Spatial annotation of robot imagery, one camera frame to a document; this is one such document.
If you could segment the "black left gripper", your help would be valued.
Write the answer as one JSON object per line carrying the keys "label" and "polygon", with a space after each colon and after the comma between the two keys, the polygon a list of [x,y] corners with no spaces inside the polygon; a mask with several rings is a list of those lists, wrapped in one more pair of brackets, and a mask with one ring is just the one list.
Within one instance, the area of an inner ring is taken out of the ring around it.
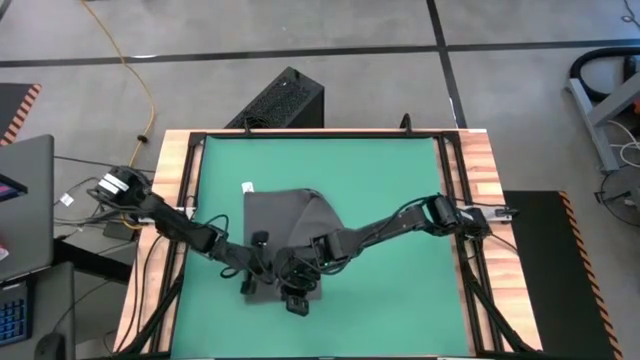
{"label": "black left gripper", "polygon": [[251,235],[248,246],[228,241],[219,244],[219,261],[226,265],[219,275],[230,279],[244,272],[240,287],[242,295],[254,295],[259,282],[268,285],[269,280],[278,279],[273,268],[280,265],[280,255],[264,255],[268,240],[268,232],[257,231]]}

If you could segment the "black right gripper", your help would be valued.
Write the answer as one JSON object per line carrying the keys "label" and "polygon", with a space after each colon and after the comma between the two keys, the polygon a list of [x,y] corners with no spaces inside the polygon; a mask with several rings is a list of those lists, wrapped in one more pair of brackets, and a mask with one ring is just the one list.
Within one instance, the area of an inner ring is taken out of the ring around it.
{"label": "black right gripper", "polygon": [[285,285],[286,310],[305,317],[309,313],[307,295],[313,292],[321,278],[325,262],[327,235],[311,239],[309,245],[287,248],[282,256],[279,280]]}

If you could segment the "grey towel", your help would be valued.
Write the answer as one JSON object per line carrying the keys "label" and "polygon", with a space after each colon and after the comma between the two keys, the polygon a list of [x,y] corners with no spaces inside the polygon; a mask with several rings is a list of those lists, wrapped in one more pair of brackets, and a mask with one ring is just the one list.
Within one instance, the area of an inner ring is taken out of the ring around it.
{"label": "grey towel", "polygon": [[[250,244],[254,232],[268,232],[264,255],[276,255],[286,247],[307,245],[313,236],[343,227],[334,208],[316,190],[302,188],[244,194],[244,244]],[[254,295],[244,295],[245,301],[249,304],[282,301],[280,286],[278,279],[272,285],[259,283]],[[307,300],[320,297],[319,281],[317,288],[307,295]]]}

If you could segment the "green table mat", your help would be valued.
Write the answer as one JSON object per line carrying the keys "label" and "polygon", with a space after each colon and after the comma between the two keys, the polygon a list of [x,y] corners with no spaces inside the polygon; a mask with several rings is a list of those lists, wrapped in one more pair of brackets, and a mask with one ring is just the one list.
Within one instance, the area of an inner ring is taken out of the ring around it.
{"label": "green table mat", "polygon": [[[429,139],[208,138],[198,221],[244,239],[243,185],[320,192],[358,228],[440,189]],[[241,278],[197,253],[186,261],[171,354],[176,359],[418,356],[469,353],[451,242],[412,232],[369,248],[321,282],[301,317],[280,301],[249,304]]]}

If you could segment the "black power adapter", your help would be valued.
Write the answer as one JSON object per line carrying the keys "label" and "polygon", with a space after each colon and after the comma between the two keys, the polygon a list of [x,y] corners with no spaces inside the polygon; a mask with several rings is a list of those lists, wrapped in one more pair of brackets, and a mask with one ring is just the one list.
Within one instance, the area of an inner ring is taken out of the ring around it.
{"label": "black power adapter", "polygon": [[116,240],[134,241],[136,231],[121,222],[108,222],[103,229],[102,235]]}

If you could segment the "black computer tower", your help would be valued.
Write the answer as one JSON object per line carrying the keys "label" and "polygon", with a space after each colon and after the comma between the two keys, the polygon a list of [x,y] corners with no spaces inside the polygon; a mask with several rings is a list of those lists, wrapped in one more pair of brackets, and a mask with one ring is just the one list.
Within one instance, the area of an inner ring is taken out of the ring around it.
{"label": "black computer tower", "polygon": [[226,129],[323,128],[325,88],[292,67],[286,67]]}

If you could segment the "black computer mouse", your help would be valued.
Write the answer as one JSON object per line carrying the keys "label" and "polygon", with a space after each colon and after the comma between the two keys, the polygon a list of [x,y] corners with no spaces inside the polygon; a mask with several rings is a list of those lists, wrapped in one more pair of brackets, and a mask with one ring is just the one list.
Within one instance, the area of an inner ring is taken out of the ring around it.
{"label": "black computer mouse", "polygon": [[65,337],[55,332],[41,337],[35,345],[33,360],[66,360]]}

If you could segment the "grey laptop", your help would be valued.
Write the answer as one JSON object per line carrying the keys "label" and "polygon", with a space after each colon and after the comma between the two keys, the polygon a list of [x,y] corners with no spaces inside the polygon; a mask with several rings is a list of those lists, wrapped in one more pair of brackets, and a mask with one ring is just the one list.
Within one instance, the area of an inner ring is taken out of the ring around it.
{"label": "grey laptop", "polygon": [[31,337],[0,347],[0,360],[33,360],[37,341],[55,332],[65,337],[66,360],[74,360],[74,267],[54,261],[53,152],[50,135],[0,147],[0,174],[28,193],[0,203],[0,286],[31,281]]}

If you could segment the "black striped floor mat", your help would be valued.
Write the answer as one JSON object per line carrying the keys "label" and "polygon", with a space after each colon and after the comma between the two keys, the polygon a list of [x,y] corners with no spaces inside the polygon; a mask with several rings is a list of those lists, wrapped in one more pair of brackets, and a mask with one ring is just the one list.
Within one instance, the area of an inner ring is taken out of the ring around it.
{"label": "black striped floor mat", "polygon": [[16,141],[41,90],[40,84],[0,83],[0,147]]}
{"label": "black striped floor mat", "polygon": [[572,204],[563,191],[506,191],[542,349],[578,360],[624,360]]}

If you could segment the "backlit black keyboard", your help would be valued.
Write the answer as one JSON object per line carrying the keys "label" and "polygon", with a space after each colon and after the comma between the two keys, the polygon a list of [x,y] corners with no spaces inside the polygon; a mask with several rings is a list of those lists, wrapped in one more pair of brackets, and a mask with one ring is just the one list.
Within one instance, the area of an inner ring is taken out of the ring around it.
{"label": "backlit black keyboard", "polygon": [[0,347],[31,337],[33,303],[31,281],[0,286]]}

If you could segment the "small display screen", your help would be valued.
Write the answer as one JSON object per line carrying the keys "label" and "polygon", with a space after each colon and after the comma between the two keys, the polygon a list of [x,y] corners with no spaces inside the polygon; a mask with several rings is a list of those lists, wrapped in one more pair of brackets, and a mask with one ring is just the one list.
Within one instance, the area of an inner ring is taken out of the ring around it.
{"label": "small display screen", "polygon": [[28,187],[8,176],[0,174],[0,203],[28,193]]}

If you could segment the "round black stand base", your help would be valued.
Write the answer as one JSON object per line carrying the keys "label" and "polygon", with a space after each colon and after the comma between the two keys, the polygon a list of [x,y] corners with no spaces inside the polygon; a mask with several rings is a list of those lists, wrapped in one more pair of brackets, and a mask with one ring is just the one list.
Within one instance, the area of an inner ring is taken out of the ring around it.
{"label": "round black stand base", "polygon": [[640,229],[640,169],[622,165],[602,171],[594,197],[614,219]]}

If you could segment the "silver mounting bracket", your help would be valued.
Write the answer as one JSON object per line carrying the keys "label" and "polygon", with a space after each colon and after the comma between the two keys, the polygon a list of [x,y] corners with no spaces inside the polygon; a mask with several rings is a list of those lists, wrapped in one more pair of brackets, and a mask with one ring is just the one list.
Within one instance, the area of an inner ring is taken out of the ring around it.
{"label": "silver mounting bracket", "polygon": [[490,212],[492,219],[497,222],[511,222],[514,217],[518,216],[520,211],[518,209],[503,205],[497,206]]}

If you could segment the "grey metal bench frame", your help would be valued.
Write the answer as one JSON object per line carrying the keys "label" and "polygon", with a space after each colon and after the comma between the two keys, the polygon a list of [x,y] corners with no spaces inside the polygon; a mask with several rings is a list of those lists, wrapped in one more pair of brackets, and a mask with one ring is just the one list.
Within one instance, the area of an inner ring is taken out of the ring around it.
{"label": "grey metal bench frame", "polygon": [[617,171],[620,165],[605,132],[605,126],[640,96],[640,73],[636,73],[598,105],[593,105],[577,78],[569,78],[566,89],[572,94],[579,114],[602,162],[605,172]]}

